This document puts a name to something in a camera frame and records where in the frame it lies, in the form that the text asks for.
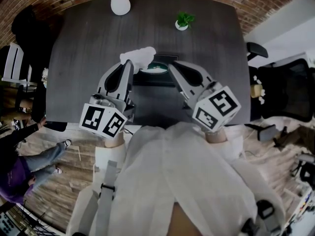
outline dark wooden table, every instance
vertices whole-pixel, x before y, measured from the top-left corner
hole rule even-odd
[[[86,2],[65,12],[50,59],[47,119],[79,122],[84,103],[96,92],[101,76],[120,61],[119,55],[152,46],[158,54],[203,66],[228,85],[242,105],[230,124],[248,123],[250,76],[235,9],[211,0],[130,2],[131,10],[124,16],[111,11],[110,0]],[[195,15],[191,29],[175,28],[179,11]],[[136,124],[189,121],[175,88],[137,86],[131,98],[137,104]]]

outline human hand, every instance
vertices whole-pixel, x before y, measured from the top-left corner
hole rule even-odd
[[[46,117],[43,117],[41,119],[41,121],[37,124],[38,129],[40,129],[41,127],[43,127],[44,125],[46,125]]]
[[[29,181],[28,181],[28,184],[29,186],[31,186],[32,184],[35,184],[36,182],[36,177],[32,177]]]

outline strap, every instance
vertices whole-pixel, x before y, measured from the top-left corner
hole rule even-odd
[[[95,236],[107,236],[108,234],[109,217],[115,192],[116,171],[117,162],[108,161],[105,183],[101,186],[102,191],[97,211]]]

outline white vase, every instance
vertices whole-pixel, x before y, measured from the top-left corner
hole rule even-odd
[[[180,27],[177,21],[175,22],[175,26],[176,26],[176,29],[178,30],[186,30],[188,28],[188,26]]]
[[[129,0],[111,0],[110,6],[116,15],[125,15],[130,11]]]

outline shoe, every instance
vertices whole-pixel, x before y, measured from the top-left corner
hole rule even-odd
[[[63,144],[67,148],[67,147],[69,147],[71,145],[71,140],[67,139],[67,140],[63,141]]]
[[[56,167],[56,169],[55,169],[55,171],[54,171],[54,174],[60,175],[62,172],[63,172],[63,171],[62,171],[60,168]]]

